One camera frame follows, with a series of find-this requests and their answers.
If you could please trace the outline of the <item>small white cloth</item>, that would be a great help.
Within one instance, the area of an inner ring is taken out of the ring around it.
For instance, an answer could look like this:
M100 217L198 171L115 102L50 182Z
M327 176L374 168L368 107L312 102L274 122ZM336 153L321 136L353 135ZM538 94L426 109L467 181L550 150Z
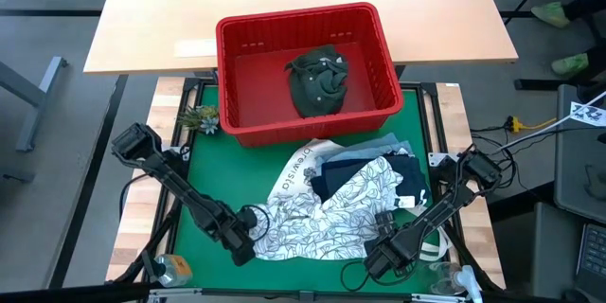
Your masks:
M250 230L259 259L345 260L366 256L364 243L379 236L375 215L397 208L402 176L381 156L358 170L324 203L312 190L277 194L253 207Z

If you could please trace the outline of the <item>clear glass cup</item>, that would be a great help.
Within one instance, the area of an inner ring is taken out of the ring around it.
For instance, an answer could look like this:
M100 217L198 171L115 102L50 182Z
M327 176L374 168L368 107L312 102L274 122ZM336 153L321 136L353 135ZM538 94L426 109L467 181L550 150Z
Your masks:
M452 262L434 262L426 267L432 283L432 294L454 296L467 294L472 303L484 303L480 286L471 265L460 266Z

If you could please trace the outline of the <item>person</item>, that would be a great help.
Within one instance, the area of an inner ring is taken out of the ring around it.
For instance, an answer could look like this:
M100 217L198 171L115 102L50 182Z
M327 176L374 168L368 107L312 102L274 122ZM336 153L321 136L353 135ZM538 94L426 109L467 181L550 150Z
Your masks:
M530 12L548 25L565 28L579 18L603 10L606 10L606 0L573 0L567 4L551 2L535 6ZM606 42L585 52L555 60L551 63L551 69L561 77L585 76L593 79L606 71Z

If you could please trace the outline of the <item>grey box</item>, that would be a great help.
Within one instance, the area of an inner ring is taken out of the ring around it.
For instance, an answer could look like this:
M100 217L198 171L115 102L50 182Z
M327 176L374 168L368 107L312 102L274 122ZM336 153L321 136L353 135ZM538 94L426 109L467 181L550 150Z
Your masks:
M530 275L533 295L560 298L575 283L583 220L552 205L535 204Z

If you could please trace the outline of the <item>green table mat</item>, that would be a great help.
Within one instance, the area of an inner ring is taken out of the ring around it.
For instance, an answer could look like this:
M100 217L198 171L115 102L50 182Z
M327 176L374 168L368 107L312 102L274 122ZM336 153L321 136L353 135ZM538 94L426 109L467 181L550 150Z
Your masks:
M338 136L335 143L349 146L393 133L400 141L410 143L420 166L425 169L427 152L419 119L419 100L414 95L407 98L402 93L403 109L388 118L380 130ZM288 159L300 146L294 142L244 148L229 134L199 134L192 146L188 180L197 190L227 203L234 210L243 205L263 204ZM234 291L251 291L256 295L271 295L276 291L343 293L354 287L369 294L404 294L427 289L421 275L395 285L394 276L387 274L383 276L383 282L377 284L367 278L363 265L347 260L264 261L255 258L238 267L230 252L195 226L187 210L181 213L173 251L190 265L192 285L219 294Z

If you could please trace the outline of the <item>black desk frame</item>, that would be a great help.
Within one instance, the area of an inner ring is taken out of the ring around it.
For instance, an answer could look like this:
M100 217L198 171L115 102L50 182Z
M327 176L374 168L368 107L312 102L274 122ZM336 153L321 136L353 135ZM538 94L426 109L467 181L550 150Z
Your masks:
M602 36L596 27L593 15L606 10L606 0L571 0L549 2L536 5L528 12L532 16L552 27L566 28L576 20L582 19L589 26L597 44L584 52L556 59L550 69L561 80L516 80L517 90L555 91L560 85L591 87L598 85L597 76L606 72L606 34Z

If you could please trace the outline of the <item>light wooden desk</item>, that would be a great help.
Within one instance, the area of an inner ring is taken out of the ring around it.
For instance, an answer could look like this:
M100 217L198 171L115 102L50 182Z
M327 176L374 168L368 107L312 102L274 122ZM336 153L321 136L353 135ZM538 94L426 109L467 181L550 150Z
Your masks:
M379 12L396 64L514 62L517 51L493 0L106 0L84 72L117 75L213 68L177 58L181 40L215 39L228 16L354 2Z

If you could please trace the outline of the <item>dark green garment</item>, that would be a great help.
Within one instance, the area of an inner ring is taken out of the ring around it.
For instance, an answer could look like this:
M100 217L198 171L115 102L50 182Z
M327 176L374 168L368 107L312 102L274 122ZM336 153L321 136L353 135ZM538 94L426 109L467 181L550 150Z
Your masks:
M291 99L303 117L338 114L345 101L349 67L334 45L323 45L287 62Z

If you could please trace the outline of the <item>grey cabinet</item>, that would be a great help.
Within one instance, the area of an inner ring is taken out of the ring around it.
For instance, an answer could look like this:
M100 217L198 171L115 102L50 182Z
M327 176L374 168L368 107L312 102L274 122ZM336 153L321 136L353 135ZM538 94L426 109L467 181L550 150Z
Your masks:
M606 224L606 127L571 119L570 103L584 103L578 89L558 88L554 200L558 206Z

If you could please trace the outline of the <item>white paper strip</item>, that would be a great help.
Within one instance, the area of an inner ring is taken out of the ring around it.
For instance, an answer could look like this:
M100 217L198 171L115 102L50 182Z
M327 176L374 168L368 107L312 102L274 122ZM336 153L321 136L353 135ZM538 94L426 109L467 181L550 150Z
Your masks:
M174 45L174 56L177 58L213 57L217 55L215 39L181 40Z

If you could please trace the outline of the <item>light blue denim jeans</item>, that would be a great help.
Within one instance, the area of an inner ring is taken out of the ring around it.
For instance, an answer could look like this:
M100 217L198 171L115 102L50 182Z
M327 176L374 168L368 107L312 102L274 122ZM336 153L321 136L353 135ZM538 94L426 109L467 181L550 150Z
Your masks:
M367 140L317 156L315 160L318 163L328 163L349 159L375 159L384 154L414 156L412 147L408 141L399 141L393 133L390 133L383 137Z

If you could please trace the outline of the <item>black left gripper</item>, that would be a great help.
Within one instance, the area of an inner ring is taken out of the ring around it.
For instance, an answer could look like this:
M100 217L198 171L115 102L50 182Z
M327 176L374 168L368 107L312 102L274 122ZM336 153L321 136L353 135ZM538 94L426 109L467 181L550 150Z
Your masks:
M212 240L218 241L231 253L236 266L242 266L255 257L255 242L249 231L257 226L258 219L251 208L243 207L234 212L229 206L214 215L209 230Z

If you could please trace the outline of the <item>navy garment with white tag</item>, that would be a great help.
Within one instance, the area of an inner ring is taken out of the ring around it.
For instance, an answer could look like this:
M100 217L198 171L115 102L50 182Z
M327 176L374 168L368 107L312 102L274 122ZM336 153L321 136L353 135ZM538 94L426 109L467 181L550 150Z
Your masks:
M384 154L383 158L390 164L392 170L402 176L401 183L395 189L397 195L407 201L413 197L412 207L425 205L430 199L431 190L421 172L417 157L406 154ZM370 159L346 159L323 164L321 175L311 179L313 192L324 203L368 162Z

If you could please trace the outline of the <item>white patterned marker tag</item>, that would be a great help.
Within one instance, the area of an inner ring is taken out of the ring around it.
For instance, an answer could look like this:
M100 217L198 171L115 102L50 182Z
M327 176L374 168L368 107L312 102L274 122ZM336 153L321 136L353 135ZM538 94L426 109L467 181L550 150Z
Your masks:
M606 109L586 106L581 110L581 107L581 103L575 101L570 103L571 119L595 127L606 127Z

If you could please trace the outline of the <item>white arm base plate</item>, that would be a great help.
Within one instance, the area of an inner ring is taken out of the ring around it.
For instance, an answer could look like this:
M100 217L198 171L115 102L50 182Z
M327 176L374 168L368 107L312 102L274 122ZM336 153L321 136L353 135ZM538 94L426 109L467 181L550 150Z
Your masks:
M458 155L456 153L445 152L430 152L428 154L428 164L432 168L438 167L442 161L447 159L451 159L456 162L458 160Z

